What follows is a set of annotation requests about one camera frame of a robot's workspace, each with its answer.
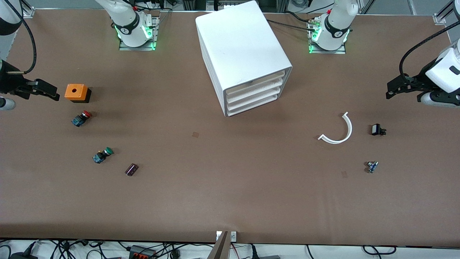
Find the black plug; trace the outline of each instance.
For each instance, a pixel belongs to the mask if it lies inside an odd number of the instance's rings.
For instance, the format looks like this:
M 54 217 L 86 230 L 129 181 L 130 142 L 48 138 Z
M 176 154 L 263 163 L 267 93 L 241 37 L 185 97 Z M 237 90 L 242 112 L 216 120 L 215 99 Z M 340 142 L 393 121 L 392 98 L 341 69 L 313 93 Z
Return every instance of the black plug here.
M 38 257 L 30 255 L 34 248 L 35 241 L 27 247 L 24 252 L 18 252 L 11 255 L 10 259 L 38 259 Z
M 253 248 L 253 259 L 259 259 L 259 256 L 257 255 L 257 250 L 256 250 L 256 246 L 251 244 L 252 248 Z
M 171 259 L 179 259 L 180 251 L 179 249 L 175 249 L 171 251 Z

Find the floor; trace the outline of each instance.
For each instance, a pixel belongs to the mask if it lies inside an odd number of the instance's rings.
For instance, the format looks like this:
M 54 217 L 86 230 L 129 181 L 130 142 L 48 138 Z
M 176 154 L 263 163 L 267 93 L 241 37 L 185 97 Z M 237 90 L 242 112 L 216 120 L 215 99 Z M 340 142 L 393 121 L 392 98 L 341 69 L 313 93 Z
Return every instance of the floor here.
M 34 240 L 14 240 L 0 243 L 0 245 L 9 245 L 12 253 L 23 252 Z M 161 243 L 147 243 L 147 242 L 122 242 L 125 247 L 138 245 L 142 247 L 152 247 L 160 245 Z M 39 241 L 32 249 L 32 255 L 38 258 L 50 258 L 56 246 L 50 241 Z M 238 252 L 230 251 L 229 259 L 244 259 L 252 257 L 252 249 L 248 244 L 235 244 Z M 363 251 L 361 246 L 318 246 L 309 245 L 311 256 L 305 245 L 270 245 L 270 244 L 256 244 L 257 254 L 259 257 L 278 255 L 281 259 L 372 259 L 376 256 L 368 255 Z M 101 246 L 104 255 L 107 258 L 123 258 L 127 259 L 129 252 L 127 252 L 121 245 L 114 241 L 107 241 Z M 89 246 L 75 245 L 72 247 L 72 254 L 78 259 L 100 259 L 102 256 L 98 252 L 88 252 L 94 250 Z M 211 252 L 211 247 L 206 245 L 200 246 L 185 246 L 180 249 L 181 259 L 204 259 L 207 258 Z M 386 253 L 393 248 L 377 247 L 381 253 Z M 372 248 L 368 247 L 369 252 L 373 252 Z M 0 249 L 0 258 L 8 258 L 8 249 Z M 58 258 L 59 252 L 55 253 L 55 258 Z M 457 259 L 460 257 L 460 250 L 458 249 L 441 249 L 441 248 L 411 248 L 411 247 L 398 247 L 396 252 L 392 255 L 383 255 L 383 259 Z

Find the cable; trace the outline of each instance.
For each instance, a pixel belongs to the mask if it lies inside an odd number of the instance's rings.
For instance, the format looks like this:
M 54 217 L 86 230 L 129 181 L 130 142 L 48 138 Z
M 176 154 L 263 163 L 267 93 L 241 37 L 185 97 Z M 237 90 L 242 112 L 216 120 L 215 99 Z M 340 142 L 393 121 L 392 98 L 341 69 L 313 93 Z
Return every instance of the cable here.
M 332 3 L 332 4 L 328 5 L 328 6 L 325 6 L 325 7 L 321 7 L 321 8 L 315 9 L 315 10 L 313 10 L 313 11 L 306 12 L 306 13 L 316 12 L 316 11 L 318 11 L 318 10 L 321 10 L 321 9 L 324 9 L 324 8 L 328 8 L 329 6 L 332 6 L 333 4 L 334 4 L 334 3 Z
M 2 247 L 6 247 L 8 249 L 8 258 L 7 259 L 10 259 L 10 257 L 11 257 L 11 247 L 8 246 L 8 245 L 0 246 L 0 248 L 2 248 Z
M 291 12 L 291 11 L 285 11 L 285 13 L 289 13 L 289 14 L 292 14 L 292 16 L 294 16 L 297 20 L 301 21 L 301 22 L 304 22 L 304 23 L 307 23 L 308 20 L 305 20 L 305 19 L 302 19 L 300 18 L 299 16 L 297 16 L 297 14 Z
M 89 243 L 89 246 L 91 246 L 92 248 L 96 248 L 96 247 L 100 247 L 104 242 L 102 241 L 93 241 L 91 243 Z
M 259 256 L 257 255 L 257 250 L 256 250 L 256 246 L 253 245 L 253 244 L 250 244 L 253 248 L 253 259 L 259 259 Z
M 89 251 L 89 252 L 86 254 L 86 259 L 88 259 L 88 256 L 89 256 L 89 254 L 90 254 L 91 252 L 98 252 L 98 253 L 101 255 L 101 259 L 104 259 L 104 258 L 102 257 L 101 252 L 99 252 L 99 250 L 96 250 L 96 249 L 93 249 L 93 250 Z
M 308 245 L 306 245 L 306 246 L 307 246 L 307 250 L 308 250 L 308 254 L 310 255 L 310 258 L 311 258 L 311 259 L 314 259 L 314 258 L 313 258 L 313 255 L 311 255 L 310 247 L 309 247 Z
M 56 252 L 56 250 L 58 249 L 59 247 L 59 243 L 56 243 L 56 246 L 54 247 L 54 250 L 53 250 L 53 253 L 51 254 L 50 256 L 50 259 L 54 259 L 54 253 Z
M 107 256 L 105 256 L 104 252 L 102 252 L 102 247 L 99 246 L 99 251 L 101 253 L 101 256 L 104 258 L 104 259 L 107 259 Z
M 267 19 L 267 22 L 271 22 L 271 23 L 274 23 L 274 24 L 281 24 L 281 25 L 288 26 L 288 27 L 291 27 L 291 28 L 296 28 L 296 29 L 304 29 L 304 30 L 307 30 L 307 31 L 315 31 L 314 29 L 309 29 L 309 28 L 305 28 L 305 27 L 299 27 L 299 26 L 290 25 L 290 24 L 283 24 L 283 23 L 280 23 L 280 22 L 277 22 L 277 21 L 272 21 L 272 20 L 269 20 L 269 19 Z
M 136 8 L 137 8 L 137 11 L 143 11 L 143 10 L 149 10 L 149 11 L 151 11 L 151 10 L 164 10 L 164 9 L 166 9 L 166 10 L 171 10 L 171 11 L 172 11 L 171 8 L 148 8 L 148 7 L 146 7 L 146 6 L 138 6 L 138 5 L 136 5 L 136 4 L 131 4 L 128 0 L 123 0 L 123 2 L 125 2 L 125 3 L 127 3 L 127 4 L 129 4 L 129 5 L 131 5 L 132 7 L 136 7 Z
M 128 247 L 123 246 L 123 244 L 120 241 L 117 241 L 117 242 L 121 245 L 121 247 L 123 247 L 124 249 L 128 251 Z
M 167 12 L 166 12 L 166 15 L 160 20 L 160 22 L 158 23 L 158 25 L 160 25 L 160 24 L 163 22 L 163 20 L 166 19 L 166 17 L 168 16 L 168 14 L 169 14 L 170 12 L 172 12 L 172 11 L 173 11 L 172 9 L 171 9 L 170 11 L 167 11 Z
M 25 250 L 24 253 L 23 253 L 23 256 L 24 256 L 24 257 L 30 256 L 30 254 L 32 253 L 32 249 L 34 248 L 34 245 L 35 245 L 36 242 L 37 242 L 37 241 L 32 242 L 32 244 L 30 244 L 30 245 L 26 248 L 26 250 Z
M 35 39 L 34 39 L 34 36 L 32 35 L 32 31 L 30 30 L 30 28 L 27 25 L 26 21 L 24 20 L 23 16 L 21 14 L 19 14 L 19 12 L 16 10 L 16 8 L 14 8 L 14 6 L 10 3 L 9 0 L 5 0 L 5 3 L 13 10 L 13 12 L 16 13 L 16 15 L 19 17 L 19 19 L 21 19 L 21 22 L 24 24 L 24 26 L 27 29 L 27 32 L 29 33 L 30 41 L 32 42 L 32 49 L 33 49 L 33 52 L 34 52 L 34 59 L 32 60 L 32 65 L 26 71 L 20 71 L 20 72 L 15 71 L 15 73 L 14 73 L 14 74 L 19 73 L 20 75 L 25 75 L 27 73 L 30 73 L 34 69 L 35 64 L 37 63 L 37 46 L 35 45 Z
M 368 251 L 366 250 L 366 247 L 372 247 L 372 249 L 375 251 L 375 253 L 368 252 Z M 382 259 L 382 255 L 390 255 L 390 254 L 396 253 L 396 247 L 394 247 L 394 246 L 390 246 L 390 247 L 393 248 L 393 251 L 390 251 L 390 252 L 388 252 L 388 253 L 381 253 L 381 252 L 379 252 L 379 251 L 375 248 L 375 246 L 371 246 L 371 245 L 363 245 L 363 246 L 362 246 L 362 249 L 364 250 L 364 252 L 365 252 L 366 254 L 369 254 L 369 255 L 372 255 L 372 256 L 378 255 L 378 256 L 379 256 L 379 259 Z
M 404 64 L 404 61 L 405 59 L 407 58 L 407 56 L 409 56 L 409 54 L 411 54 L 411 52 L 413 52 L 416 48 L 422 46 L 423 44 L 427 43 L 428 41 L 430 41 L 431 39 L 441 35 L 442 33 L 452 29 L 453 27 L 457 26 L 460 24 L 460 21 L 456 22 L 456 23 L 453 23 L 449 26 L 447 26 L 446 28 L 440 30 L 439 32 L 429 36 L 428 38 L 422 40 L 419 44 L 413 46 L 411 49 L 409 49 L 405 54 L 404 56 L 401 58 L 401 61 L 399 62 L 399 73 L 401 74 L 401 77 L 403 80 L 405 80 L 406 82 L 408 82 L 406 76 L 404 75 L 404 72 L 403 72 L 403 64 Z
M 312 13 L 312 12 L 316 12 L 316 11 L 318 11 L 318 10 L 321 10 L 321 9 L 324 9 L 324 8 L 328 8 L 329 6 L 332 6 L 333 4 L 334 4 L 334 3 L 332 3 L 332 4 L 328 5 L 328 6 L 325 6 L 325 7 L 321 7 L 321 8 L 315 9 L 315 10 L 313 10 L 313 11 L 304 12 L 304 13 Z M 296 13 L 299 13 L 299 12 L 301 12 L 301 11 L 305 10 L 305 9 L 307 9 L 307 7 L 305 7 L 304 9 L 302 9 L 302 10 L 300 10 L 300 11 L 297 11 Z
M 234 245 L 234 244 L 231 244 L 231 246 L 233 247 L 233 251 L 235 251 L 236 258 L 237 258 L 237 259 L 240 259 L 240 256 L 238 255 L 238 251 L 236 250 L 235 245 Z

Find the black electronic component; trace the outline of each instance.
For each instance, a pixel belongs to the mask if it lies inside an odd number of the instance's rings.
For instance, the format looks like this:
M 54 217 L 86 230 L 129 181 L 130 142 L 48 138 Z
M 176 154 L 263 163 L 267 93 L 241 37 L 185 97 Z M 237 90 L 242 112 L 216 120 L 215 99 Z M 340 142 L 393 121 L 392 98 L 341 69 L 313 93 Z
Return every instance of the black electronic component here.
M 381 136 L 386 135 L 386 129 L 382 129 L 380 127 L 380 124 L 378 124 L 378 123 L 372 125 L 372 136 L 377 136 L 377 135 L 381 135 Z
M 125 174 L 126 174 L 127 176 L 132 176 L 132 175 L 137 171 L 137 169 L 139 169 L 139 166 L 138 166 L 138 165 L 136 165 L 136 164 L 131 164 L 131 165 L 128 167 L 128 169 L 126 169 Z
M 180 257 L 180 250 L 179 249 L 171 251 L 171 259 L 179 259 L 179 257 Z

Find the mounting plate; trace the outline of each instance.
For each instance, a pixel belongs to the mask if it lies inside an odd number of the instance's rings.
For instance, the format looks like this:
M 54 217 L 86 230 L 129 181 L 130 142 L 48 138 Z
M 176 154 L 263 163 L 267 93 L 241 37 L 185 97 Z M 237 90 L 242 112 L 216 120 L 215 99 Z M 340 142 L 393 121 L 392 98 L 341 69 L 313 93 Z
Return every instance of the mounting plate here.
M 125 43 L 120 40 L 120 45 L 118 47 L 119 50 L 131 50 L 131 51 L 152 51 L 156 49 L 156 40 L 158 38 L 158 26 L 160 25 L 160 17 L 159 16 L 149 16 L 152 18 L 151 24 L 149 23 L 148 26 L 153 26 L 152 29 L 148 29 L 147 32 L 152 33 L 152 37 L 146 41 L 143 45 L 139 47 L 129 47 Z
M 222 234 L 222 231 L 217 231 L 216 232 L 216 241 L 219 239 L 220 235 Z M 230 232 L 230 242 L 236 243 L 236 231 Z
M 319 22 L 317 21 L 317 19 L 319 19 L 319 17 L 315 18 L 315 23 L 314 24 L 310 24 L 310 23 L 307 23 L 307 28 L 309 29 L 315 29 L 316 31 L 319 30 Z M 309 53 L 320 53 L 320 54 L 346 54 L 346 49 L 345 49 L 345 44 L 342 44 L 340 46 L 340 48 L 336 49 L 336 50 L 325 50 L 323 48 L 321 48 L 320 46 L 318 46 L 318 44 L 316 44 L 316 42 L 312 41 L 312 37 L 313 35 L 315 35 L 316 37 L 316 32 L 311 32 L 311 31 L 308 31 L 307 32 L 307 37 L 308 37 L 308 52 Z

